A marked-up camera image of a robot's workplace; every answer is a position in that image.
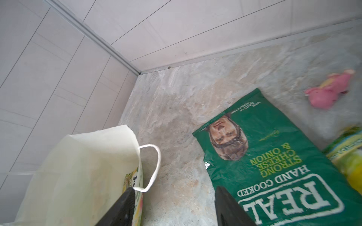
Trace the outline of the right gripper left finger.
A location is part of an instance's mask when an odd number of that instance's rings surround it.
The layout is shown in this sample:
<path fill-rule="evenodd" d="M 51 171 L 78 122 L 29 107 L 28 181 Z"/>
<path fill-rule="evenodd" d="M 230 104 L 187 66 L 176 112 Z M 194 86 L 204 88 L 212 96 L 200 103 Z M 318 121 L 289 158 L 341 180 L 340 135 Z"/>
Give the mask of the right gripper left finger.
<path fill-rule="evenodd" d="M 129 187 L 95 226 L 131 226 L 135 209 L 135 190 Z"/>

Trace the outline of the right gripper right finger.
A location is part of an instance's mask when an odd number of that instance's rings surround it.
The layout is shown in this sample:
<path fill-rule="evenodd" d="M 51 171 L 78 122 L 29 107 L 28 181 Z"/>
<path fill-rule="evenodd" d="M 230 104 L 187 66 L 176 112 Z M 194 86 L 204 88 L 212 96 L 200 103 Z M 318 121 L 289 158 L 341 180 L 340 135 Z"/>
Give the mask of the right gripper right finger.
<path fill-rule="evenodd" d="M 218 226 L 256 226 L 225 187 L 216 188 L 215 206 Z"/>

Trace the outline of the white paper bag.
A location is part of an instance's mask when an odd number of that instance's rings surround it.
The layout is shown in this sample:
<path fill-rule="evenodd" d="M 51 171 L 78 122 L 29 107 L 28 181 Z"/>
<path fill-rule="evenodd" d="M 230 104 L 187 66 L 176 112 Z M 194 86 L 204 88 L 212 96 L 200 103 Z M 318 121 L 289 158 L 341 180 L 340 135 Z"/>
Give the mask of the white paper bag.
<path fill-rule="evenodd" d="M 135 190 L 132 226 L 141 224 L 143 194 L 160 165 L 143 184 L 142 146 L 126 125 L 65 136 L 27 187 L 13 226 L 95 226 L 127 188 Z"/>

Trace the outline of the green REAL crisps bag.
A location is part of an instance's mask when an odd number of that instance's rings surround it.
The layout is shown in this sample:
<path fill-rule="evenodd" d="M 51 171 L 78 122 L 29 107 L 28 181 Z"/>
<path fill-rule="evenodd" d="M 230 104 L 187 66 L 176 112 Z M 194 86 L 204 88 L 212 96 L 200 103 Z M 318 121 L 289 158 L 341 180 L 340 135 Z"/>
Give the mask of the green REAL crisps bag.
<path fill-rule="evenodd" d="M 259 226 L 359 226 L 362 197 L 259 89 L 197 129 L 214 187 Z"/>

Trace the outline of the yellow green Fox's candy bag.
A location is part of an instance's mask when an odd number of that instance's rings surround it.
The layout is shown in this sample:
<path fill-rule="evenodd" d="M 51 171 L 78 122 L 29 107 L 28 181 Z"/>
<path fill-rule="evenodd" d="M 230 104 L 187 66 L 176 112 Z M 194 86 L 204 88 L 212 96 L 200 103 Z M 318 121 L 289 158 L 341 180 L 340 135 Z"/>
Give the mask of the yellow green Fox's candy bag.
<path fill-rule="evenodd" d="M 346 177 L 350 186 L 362 193 L 362 128 L 345 128 L 323 151 Z"/>

